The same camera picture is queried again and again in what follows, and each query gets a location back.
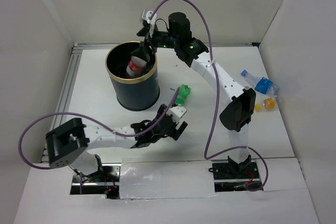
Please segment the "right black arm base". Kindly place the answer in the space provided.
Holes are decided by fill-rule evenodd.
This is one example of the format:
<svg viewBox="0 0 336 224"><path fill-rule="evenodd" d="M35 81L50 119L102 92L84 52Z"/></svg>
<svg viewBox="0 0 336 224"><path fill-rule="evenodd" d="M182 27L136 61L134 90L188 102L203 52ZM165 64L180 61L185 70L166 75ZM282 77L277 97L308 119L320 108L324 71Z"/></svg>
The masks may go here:
<svg viewBox="0 0 336 224"><path fill-rule="evenodd" d="M229 162L214 162L208 171L213 175L215 192L257 190L262 185L257 163L252 161L239 173L230 170Z"/></svg>

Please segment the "red-label clear water bottle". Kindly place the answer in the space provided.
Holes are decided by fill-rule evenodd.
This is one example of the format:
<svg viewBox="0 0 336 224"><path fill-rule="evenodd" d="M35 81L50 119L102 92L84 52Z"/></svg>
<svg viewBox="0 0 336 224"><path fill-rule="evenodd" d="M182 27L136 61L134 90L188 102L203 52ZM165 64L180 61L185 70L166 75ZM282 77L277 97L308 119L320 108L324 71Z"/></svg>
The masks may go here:
<svg viewBox="0 0 336 224"><path fill-rule="evenodd" d="M142 76L142 72L146 65L147 62L145 60L136 56L131 56L125 72L126 77L128 79L135 79Z"/></svg>

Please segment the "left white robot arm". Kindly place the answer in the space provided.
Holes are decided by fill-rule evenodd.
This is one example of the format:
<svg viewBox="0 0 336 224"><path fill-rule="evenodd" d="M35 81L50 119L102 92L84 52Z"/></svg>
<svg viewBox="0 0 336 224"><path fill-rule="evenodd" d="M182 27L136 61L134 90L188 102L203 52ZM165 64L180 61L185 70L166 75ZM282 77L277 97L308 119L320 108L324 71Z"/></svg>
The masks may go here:
<svg viewBox="0 0 336 224"><path fill-rule="evenodd" d="M101 126L86 126L81 118L73 118L46 134L49 166L53 169L70 166L86 180L99 181L104 175L102 161L90 150L144 148L166 137L178 140L187 127L186 122L180 122L186 112L183 106L168 109L162 104L156 114L158 124L143 120L112 131Z"/></svg>

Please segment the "green plastic bottle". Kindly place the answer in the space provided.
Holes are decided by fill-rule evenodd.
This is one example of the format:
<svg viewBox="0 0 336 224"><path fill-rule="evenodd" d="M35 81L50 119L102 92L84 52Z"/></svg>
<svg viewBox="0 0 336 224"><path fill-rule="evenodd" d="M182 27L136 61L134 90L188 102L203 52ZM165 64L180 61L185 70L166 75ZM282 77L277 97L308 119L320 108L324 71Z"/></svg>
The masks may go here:
<svg viewBox="0 0 336 224"><path fill-rule="evenodd" d="M184 105L190 93L191 88L186 84L182 84L179 87L179 92L175 99L175 105Z"/></svg>

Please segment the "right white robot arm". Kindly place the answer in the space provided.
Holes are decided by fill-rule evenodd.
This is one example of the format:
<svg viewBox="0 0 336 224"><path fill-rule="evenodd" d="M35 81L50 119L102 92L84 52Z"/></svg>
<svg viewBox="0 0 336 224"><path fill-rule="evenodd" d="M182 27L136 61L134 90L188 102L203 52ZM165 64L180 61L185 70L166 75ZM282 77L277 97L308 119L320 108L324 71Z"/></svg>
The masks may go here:
<svg viewBox="0 0 336 224"><path fill-rule="evenodd" d="M202 76L216 91L216 106L222 106L218 115L221 124L228 130L233 153L228 156L229 172L235 178L247 172L251 162L248 145L248 126L254 112L256 93L237 83L212 55L212 51L192 36L191 24L184 13L169 15L166 31L159 31L156 14L144 10L140 22L141 30L137 36L144 40L133 55L146 61L158 48L172 48L177 57L188 67Z"/></svg>

